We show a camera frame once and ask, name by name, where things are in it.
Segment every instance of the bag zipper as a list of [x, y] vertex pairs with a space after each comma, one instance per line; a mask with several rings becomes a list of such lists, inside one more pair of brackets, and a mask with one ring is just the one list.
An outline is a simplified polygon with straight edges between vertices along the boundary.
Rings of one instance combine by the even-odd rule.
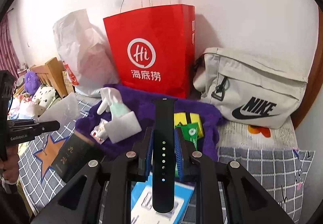
[[225, 95], [225, 84], [227, 83], [227, 76], [224, 76], [222, 82], [220, 85], [216, 86], [215, 90], [212, 92], [211, 97], [219, 100], [219, 101], [223, 101], [224, 99], [224, 95]]

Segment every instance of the green package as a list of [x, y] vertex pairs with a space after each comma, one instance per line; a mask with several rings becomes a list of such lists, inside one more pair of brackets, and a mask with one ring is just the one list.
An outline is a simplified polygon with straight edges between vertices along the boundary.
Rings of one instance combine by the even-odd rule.
[[[191, 123], [187, 125], [178, 124], [176, 127], [180, 127], [185, 140], [189, 140], [194, 143], [197, 150], [197, 135], [198, 135], [198, 123]], [[177, 164], [175, 166], [175, 177], [178, 177]]]

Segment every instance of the curtain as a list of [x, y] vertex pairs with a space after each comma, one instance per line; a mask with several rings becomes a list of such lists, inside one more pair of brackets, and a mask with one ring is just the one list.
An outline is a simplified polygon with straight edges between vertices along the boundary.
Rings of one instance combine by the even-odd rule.
[[8, 15], [6, 14], [0, 24], [0, 70], [9, 70], [18, 78], [18, 68], [19, 60], [12, 45]]

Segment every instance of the human hand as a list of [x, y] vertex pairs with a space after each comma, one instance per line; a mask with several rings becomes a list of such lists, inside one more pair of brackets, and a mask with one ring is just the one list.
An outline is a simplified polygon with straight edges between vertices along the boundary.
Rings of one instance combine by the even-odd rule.
[[3, 178], [10, 183], [15, 183], [19, 177], [18, 145], [7, 148], [7, 161], [0, 160], [0, 169], [4, 169]]

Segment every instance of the yellow package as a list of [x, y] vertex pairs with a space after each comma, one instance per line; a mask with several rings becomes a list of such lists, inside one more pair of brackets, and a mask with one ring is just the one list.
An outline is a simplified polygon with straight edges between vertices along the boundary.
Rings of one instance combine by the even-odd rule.
[[203, 135], [203, 128], [202, 128], [202, 122], [199, 114], [194, 113], [187, 113], [187, 112], [181, 112], [181, 113], [174, 113], [174, 128], [178, 124], [187, 125], [191, 123], [198, 123], [198, 139], [202, 138]]

